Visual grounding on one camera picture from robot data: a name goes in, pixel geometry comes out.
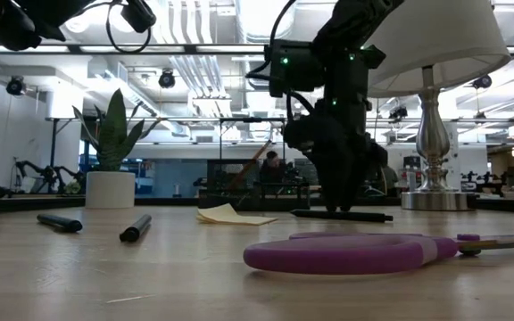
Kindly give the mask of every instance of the wooden table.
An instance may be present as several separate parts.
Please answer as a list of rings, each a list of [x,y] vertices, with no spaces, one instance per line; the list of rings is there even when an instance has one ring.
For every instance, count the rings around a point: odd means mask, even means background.
[[[36,223],[40,212],[0,214],[0,321],[54,320],[514,320],[514,250],[485,251],[388,276],[291,276],[251,270],[246,245],[305,231],[514,234],[514,214],[408,212],[393,223],[297,219],[267,226],[201,225],[195,208],[82,209],[79,235]],[[141,243],[118,234],[141,214]]]

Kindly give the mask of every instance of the purple scissors handle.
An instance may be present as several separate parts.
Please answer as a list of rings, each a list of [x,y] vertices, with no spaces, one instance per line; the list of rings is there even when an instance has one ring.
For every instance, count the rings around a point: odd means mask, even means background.
[[[266,271],[313,275],[370,275],[419,268],[453,257],[451,238],[421,235],[292,235],[247,247],[245,263]]]

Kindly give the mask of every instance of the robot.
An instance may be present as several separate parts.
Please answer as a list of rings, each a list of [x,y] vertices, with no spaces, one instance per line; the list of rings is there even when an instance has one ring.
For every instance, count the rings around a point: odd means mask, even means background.
[[[84,194],[87,187],[87,175],[82,171],[73,172],[70,169],[67,169],[64,166],[56,166],[53,167],[53,171],[56,174],[56,179],[59,181],[59,186],[57,189],[58,194],[67,193],[67,185],[64,183],[64,179],[62,179],[61,171],[66,172],[69,176],[71,176],[80,186],[80,190],[77,192],[78,194]]]
[[[370,165],[387,165],[386,150],[366,133],[368,74],[386,58],[375,46],[364,47],[382,21],[404,0],[341,0],[332,18],[312,42],[277,40],[279,15],[265,49],[266,62],[247,74],[269,81],[269,94],[287,99],[287,145],[314,164],[329,212],[348,211]],[[270,65],[270,75],[260,74]],[[297,92],[324,86],[314,107]],[[291,100],[309,112],[294,119]]]
[[[28,160],[16,161],[15,167],[18,170],[18,173],[16,175],[17,182],[22,182],[23,178],[28,177],[27,172],[25,171],[26,167],[33,169],[33,171],[35,171],[37,174],[41,176],[41,178],[43,178],[43,184],[34,193],[40,193],[43,190],[43,187],[45,187],[45,185],[47,186],[47,190],[49,193],[53,191],[53,186],[56,182],[56,177],[54,176],[54,170],[52,167],[47,166],[44,169],[42,169]]]

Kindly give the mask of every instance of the table lamp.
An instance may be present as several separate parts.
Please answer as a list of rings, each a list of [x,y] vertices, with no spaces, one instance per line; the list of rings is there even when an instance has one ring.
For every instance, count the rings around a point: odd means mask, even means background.
[[[480,0],[406,0],[367,45],[387,58],[369,75],[369,96],[419,95],[418,153],[427,168],[421,187],[402,194],[406,210],[467,210],[467,195],[450,188],[442,168],[450,150],[439,114],[443,88],[461,85],[510,61],[493,9]]]

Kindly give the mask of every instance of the snake plant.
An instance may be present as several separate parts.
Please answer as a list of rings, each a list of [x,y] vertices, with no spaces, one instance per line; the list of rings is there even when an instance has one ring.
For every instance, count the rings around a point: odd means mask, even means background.
[[[132,111],[130,119],[132,119],[140,107],[137,105]],[[124,96],[120,90],[117,90],[110,100],[106,117],[95,106],[98,113],[99,134],[95,137],[85,125],[82,113],[73,107],[75,115],[82,127],[87,131],[90,137],[90,143],[96,149],[96,158],[98,159],[98,170],[100,171],[119,171],[122,161],[134,148],[139,139],[145,138],[150,131],[156,127],[162,120],[156,120],[152,126],[146,131],[144,130],[145,121],[140,120],[129,132],[128,125],[130,119],[126,120],[126,107],[124,106]]]

